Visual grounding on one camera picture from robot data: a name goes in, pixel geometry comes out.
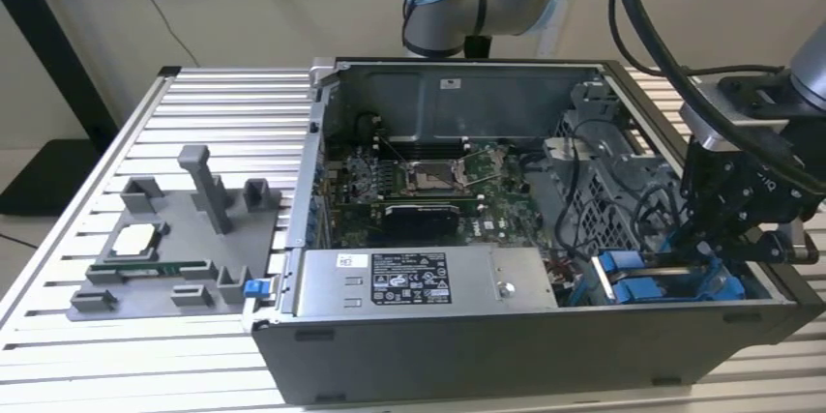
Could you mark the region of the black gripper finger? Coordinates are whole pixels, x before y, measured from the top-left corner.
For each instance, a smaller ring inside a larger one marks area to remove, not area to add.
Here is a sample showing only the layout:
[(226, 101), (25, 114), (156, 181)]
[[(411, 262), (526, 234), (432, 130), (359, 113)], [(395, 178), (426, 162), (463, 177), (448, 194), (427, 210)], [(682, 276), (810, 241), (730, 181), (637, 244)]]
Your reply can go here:
[(715, 192), (683, 191), (682, 222), (669, 234), (662, 251), (686, 259), (702, 241), (715, 242), (730, 234), (737, 223), (737, 192), (722, 189)]
[(817, 264), (819, 249), (802, 229), (753, 229), (746, 235), (742, 260), (770, 264)]

